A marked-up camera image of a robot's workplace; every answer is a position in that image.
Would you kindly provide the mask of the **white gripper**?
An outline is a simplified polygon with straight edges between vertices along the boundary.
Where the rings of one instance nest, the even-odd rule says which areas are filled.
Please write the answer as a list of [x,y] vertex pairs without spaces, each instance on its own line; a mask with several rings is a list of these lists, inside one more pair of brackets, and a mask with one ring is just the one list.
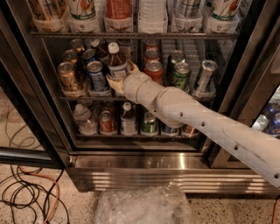
[[153,81],[149,75],[139,72],[138,66],[131,60],[128,61],[128,72],[130,76],[124,81],[114,80],[107,74],[108,84],[118,95],[125,95],[131,102],[145,107],[153,105],[163,86]]

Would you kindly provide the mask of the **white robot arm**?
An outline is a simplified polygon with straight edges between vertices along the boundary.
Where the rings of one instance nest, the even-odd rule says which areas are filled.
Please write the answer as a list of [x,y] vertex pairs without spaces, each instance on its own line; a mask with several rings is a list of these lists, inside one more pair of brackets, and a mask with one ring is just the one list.
[[107,75],[108,84],[173,128],[190,125],[243,162],[274,187],[280,187],[280,140],[203,106],[176,87],[164,87],[134,63],[125,78]]

